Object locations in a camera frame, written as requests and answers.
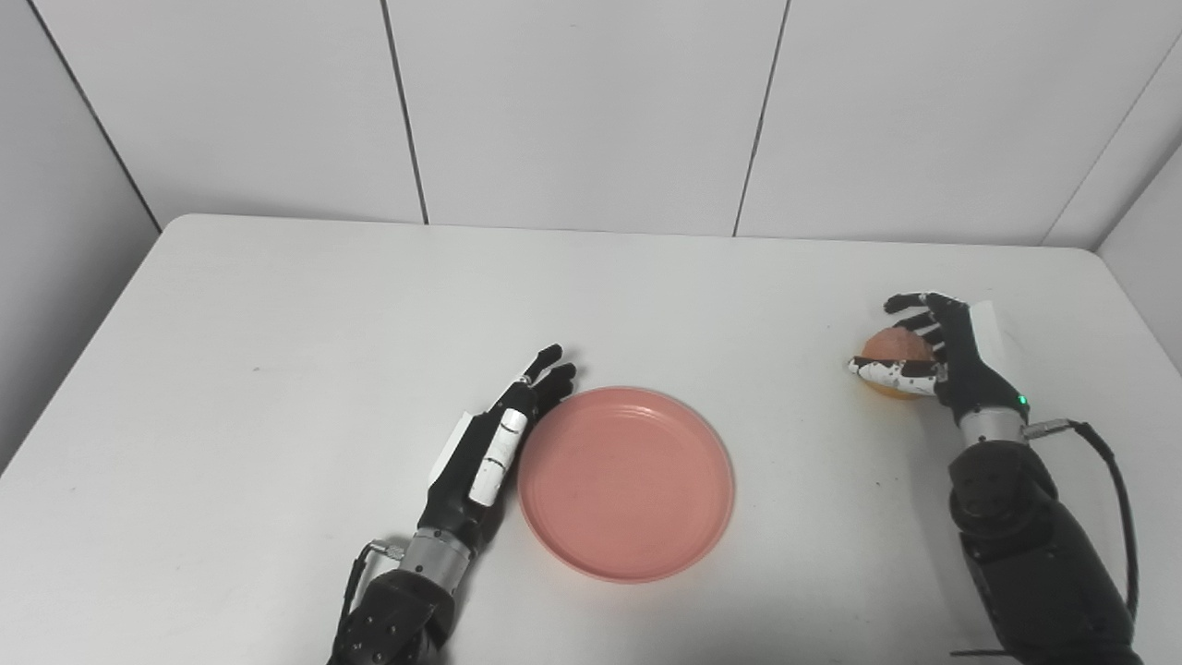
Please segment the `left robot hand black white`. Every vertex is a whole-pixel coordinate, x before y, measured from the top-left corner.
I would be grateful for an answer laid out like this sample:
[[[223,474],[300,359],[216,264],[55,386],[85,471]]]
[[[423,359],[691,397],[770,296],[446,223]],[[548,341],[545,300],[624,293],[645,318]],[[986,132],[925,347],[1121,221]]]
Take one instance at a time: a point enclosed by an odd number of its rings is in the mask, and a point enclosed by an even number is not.
[[[574,392],[577,367],[563,357],[561,345],[545,346],[485,412],[460,422],[429,484],[418,529],[447,533],[476,554],[489,543],[518,454],[537,424]]]

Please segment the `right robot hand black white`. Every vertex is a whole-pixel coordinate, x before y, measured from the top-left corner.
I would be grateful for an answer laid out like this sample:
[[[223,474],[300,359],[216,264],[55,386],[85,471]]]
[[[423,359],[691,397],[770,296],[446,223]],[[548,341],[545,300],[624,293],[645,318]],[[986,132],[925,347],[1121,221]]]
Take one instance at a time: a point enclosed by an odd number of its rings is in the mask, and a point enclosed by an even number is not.
[[[888,298],[883,311],[904,314],[892,330],[924,341],[931,357],[852,357],[850,373],[903,395],[934,397],[955,420],[1002,409],[1030,424],[1030,399],[1014,382],[1017,356],[991,300],[968,304],[941,292],[902,292]]]

